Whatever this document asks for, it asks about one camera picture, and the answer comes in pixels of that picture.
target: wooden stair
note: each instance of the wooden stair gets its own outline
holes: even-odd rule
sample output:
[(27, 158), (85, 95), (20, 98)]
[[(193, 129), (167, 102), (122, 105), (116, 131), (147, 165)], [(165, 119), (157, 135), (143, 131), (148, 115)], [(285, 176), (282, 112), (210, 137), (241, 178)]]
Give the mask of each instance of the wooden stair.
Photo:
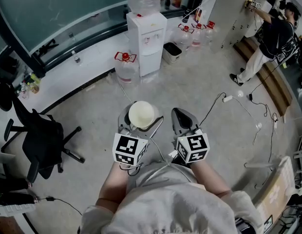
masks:
[[(240, 42), (233, 45), (233, 48), (247, 62), (258, 48), (258, 45), (253, 38), (244, 37)], [(269, 93), (279, 112), (279, 115), (284, 116), (286, 109), (292, 102), (292, 96), (279, 72), (277, 70), (272, 72), (274, 68), (275, 67), (272, 62), (267, 62), (262, 66), (260, 71), (257, 73), (257, 76)]]

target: person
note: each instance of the person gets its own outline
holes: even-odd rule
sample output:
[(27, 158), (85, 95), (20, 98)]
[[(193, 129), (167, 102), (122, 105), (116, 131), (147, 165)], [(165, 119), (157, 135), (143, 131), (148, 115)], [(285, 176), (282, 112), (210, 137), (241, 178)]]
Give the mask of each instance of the person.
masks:
[(23, 205), (38, 203), (35, 196), (23, 193), (11, 193), (31, 188), (32, 184), (24, 178), (0, 178), (0, 205)]
[(80, 234), (263, 233), (250, 197), (233, 192), (205, 160), (190, 169), (152, 163), (133, 173), (113, 163)]
[(239, 86), (242, 86), (246, 81), (250, 80), (261, 69), (263, 64), (272, 61), (275, 56), (279, 54), (279, 50), (293, 38), (295, 26), (300, 17), (298, 8), (291, 2), (286, 4), (286, 20), (275, 18), (254, 7), (252, 9), (270, 25), (267, 30), (264, 30), (262, 43), (248, 60), (246, 68), (241, 68), (239, 75), (230, 74), (230, 78)]

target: gray t-shirt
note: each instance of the gray t-shirt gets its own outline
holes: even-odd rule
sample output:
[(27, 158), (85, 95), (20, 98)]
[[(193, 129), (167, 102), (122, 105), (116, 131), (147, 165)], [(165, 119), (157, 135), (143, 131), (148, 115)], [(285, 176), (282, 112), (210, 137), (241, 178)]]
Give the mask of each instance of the gray t-shirt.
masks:
[(263, 233), (261, 217), (245, 192), (220, 199), (197, 184), (190, 169), (156, 163), (130, 177), (127, 195), (115, 214), (88, 207), (81, 234), (237, 234), (238, 217), (257, 234)]

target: white paper cup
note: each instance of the white paper cup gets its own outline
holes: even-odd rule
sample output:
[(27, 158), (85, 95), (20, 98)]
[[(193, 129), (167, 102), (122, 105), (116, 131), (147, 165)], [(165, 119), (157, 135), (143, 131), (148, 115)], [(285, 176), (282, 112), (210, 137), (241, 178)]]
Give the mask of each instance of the white paper cup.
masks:
[(159, 110), (141, 100), (131, 106), (128, 116), (135, 127), (147, 129), (159, 117)]

